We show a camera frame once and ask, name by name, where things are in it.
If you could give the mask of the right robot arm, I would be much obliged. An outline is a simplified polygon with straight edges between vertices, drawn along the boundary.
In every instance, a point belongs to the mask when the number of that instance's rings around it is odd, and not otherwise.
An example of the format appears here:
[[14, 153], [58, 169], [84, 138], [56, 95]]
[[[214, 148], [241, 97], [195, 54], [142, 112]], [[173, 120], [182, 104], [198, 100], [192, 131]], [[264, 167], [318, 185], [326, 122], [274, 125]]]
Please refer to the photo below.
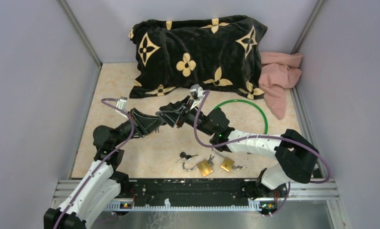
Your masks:
[[222, 109], [213, 109], [205, 115], [193, 106], [190, 97], [160, 107], [156, 116], [172, 127], [189, 124], [194, 130], [211, 136], [206, 147], [220, 152], [257, 154], [275, 159], [277, 163], [265, 168], [256, 184], [258, 194], [263, 197], [270, 196], [275, 188], [289, 181], [303, 184], [311, 181], [318, 150], [294, 129], [286, 129], [281, 135], [240, 131], [229, 126], [230, 121]]

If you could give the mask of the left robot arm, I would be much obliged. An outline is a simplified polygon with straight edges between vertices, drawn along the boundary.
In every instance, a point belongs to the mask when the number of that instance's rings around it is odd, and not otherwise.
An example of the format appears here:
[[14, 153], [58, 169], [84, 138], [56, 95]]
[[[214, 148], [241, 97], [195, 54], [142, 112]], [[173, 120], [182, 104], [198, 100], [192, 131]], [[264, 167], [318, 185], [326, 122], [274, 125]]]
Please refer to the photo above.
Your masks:
[[145, 137], [166, 122], [133, 108], [125, 114], [127, 121], [115, 128], [105, 125], [93, 131], [96, 148], [94, 160], [80, 183], [57, 208], [43, 216], [46, 229], [89, 229], [115, 197], [130, 195], [129, 176], [118, 172], [125, 145], [132, 138]]

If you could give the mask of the black headed keys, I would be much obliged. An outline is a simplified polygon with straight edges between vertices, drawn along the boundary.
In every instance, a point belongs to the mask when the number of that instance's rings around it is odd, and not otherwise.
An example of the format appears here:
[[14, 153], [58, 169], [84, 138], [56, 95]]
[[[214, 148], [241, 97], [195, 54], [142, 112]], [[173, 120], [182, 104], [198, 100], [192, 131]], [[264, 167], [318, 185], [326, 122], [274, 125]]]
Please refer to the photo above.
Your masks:
[[180, 160], [184, 160], [185, 161], [185, 160], [191, 159], [191, 158], [196, 157], [196, 156], [198, 156], [198, 155], [188, 155], [185, 152], [181, 152], [179, 154], [178, 159], [175, 161], [175, 163], [177, 163]]

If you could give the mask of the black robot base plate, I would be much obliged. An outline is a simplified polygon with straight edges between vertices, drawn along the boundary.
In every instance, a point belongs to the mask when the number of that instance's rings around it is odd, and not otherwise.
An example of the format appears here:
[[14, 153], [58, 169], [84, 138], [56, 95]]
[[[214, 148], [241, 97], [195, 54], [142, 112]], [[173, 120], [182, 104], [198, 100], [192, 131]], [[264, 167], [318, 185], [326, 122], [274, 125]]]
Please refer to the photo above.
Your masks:
[[115, 172], [111, 180], [121, 186], [120, 209], [234, 209], [237, 207], [273, 213], [288, 186], [270, 190], [256, 179], [246, 178], [138, 178]]

